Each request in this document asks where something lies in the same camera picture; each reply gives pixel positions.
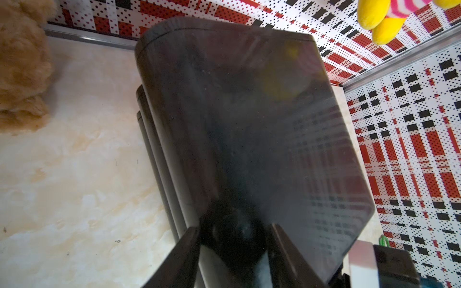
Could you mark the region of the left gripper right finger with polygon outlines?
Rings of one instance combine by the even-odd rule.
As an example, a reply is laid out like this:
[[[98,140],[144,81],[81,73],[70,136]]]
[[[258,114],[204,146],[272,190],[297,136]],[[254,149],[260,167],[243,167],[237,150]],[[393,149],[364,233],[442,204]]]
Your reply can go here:
[[[326,287],[280,225],[275,223],[269,225],[267,248],[273,287]]]

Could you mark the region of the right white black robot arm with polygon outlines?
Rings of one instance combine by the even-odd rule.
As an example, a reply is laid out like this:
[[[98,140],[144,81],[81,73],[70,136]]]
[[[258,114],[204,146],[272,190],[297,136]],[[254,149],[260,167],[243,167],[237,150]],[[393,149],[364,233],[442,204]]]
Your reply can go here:
[[[335,288],[441,288],[422,277],[410,254],[391,247],[356,241],[348,253],[349,272],[338,276]]]

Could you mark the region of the black drawer cabinet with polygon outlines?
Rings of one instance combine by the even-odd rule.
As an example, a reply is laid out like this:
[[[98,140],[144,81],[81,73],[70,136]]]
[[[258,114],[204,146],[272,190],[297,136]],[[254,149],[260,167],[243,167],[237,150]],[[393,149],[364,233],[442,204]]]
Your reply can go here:
[[[192,17],[135,48],[178,233],[208,288],[270,288],[279,225],[329,284],[375,211],[315,39]]]

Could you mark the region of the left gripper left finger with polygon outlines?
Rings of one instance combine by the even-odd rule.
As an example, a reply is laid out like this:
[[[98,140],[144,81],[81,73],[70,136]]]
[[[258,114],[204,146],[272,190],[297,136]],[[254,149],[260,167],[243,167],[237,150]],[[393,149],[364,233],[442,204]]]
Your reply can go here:
[[[190,227],[143,288],[194,288],[200,255],[200,229]]]

